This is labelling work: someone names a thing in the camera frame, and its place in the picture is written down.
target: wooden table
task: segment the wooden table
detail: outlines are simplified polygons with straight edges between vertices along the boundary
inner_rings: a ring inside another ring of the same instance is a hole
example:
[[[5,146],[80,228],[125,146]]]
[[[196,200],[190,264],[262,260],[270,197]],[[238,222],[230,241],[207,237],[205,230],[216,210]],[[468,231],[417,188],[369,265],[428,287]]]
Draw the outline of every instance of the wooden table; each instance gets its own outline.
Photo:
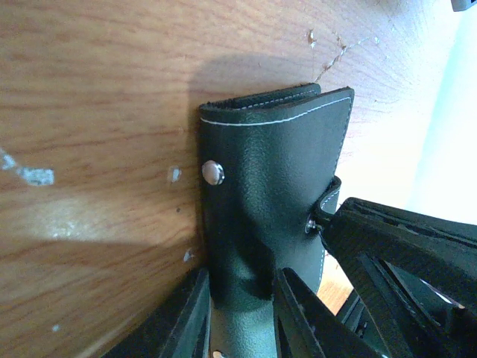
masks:
[[[97,356],[201,263],[205,101],[354,88],[340,201],[402,206],[460,19],[449,0],[0,6],[2,357]]]

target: black plastic part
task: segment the black plastic part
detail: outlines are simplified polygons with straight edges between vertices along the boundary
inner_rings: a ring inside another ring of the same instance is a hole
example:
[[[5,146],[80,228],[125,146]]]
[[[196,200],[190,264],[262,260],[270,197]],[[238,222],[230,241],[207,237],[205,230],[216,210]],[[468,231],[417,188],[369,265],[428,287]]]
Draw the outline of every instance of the black plastic part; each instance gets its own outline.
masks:
[[[210,295],[206,269],[192,271],[167,301],[105,358],[207,358]]]
[[[383,354],[477,356],[476,226],[351,198],[322,234],[369,311]],[[465,308],[443,305],[432,287]]]
[[[279,358],[381,356],[348,330],[291,268],[277,272],[274,315]]]

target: black leather case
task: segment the black leather case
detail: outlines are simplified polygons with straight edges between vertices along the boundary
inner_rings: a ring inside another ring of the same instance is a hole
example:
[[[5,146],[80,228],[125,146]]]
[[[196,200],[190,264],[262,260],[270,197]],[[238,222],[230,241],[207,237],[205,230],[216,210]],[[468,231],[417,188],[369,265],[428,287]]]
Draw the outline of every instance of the black leather case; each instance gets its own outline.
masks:
[[[293,268],[318,290],[324,250],[305,227],[335,173],[353,97],[350,88],[320,94],[308,84],[200,107],[200,160],[225,175],[221,185],[201,184],[212,351],[277,356],[276,268]],[[337,194],[321,202],[325,211],[335,212]]]

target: wood grain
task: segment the wood grain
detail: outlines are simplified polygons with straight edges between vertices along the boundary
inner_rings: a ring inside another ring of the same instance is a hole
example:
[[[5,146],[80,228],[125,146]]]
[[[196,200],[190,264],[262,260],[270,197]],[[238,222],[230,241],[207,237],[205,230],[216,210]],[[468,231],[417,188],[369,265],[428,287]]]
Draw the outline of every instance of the wood grain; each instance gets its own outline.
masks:
[[[341,198],[402,206],[459,20],[448,0],[0,6],[0,147],[55,173],[0,172],[2,357],[97,356],[144,317],[203,257],[197,106],[313,81],[340,45],[363,40],[320,79],[356,91]]]

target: black leather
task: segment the black leather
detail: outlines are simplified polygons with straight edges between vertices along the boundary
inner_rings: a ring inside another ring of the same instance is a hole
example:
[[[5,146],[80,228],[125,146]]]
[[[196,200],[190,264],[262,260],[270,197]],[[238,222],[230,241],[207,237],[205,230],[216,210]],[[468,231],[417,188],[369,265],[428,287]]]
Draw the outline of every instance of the black leather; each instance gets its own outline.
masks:
[[[200,106],[200,160],[225,174],[221,185],[201,184],[212,351],[277,356],[276,268],[293,268],[318,290],[324,250],[305,226],[332,182],[353,97],[350,88],[320,94],[308,84]],[[335,212],[336,192],[321,200],[325,211]]]

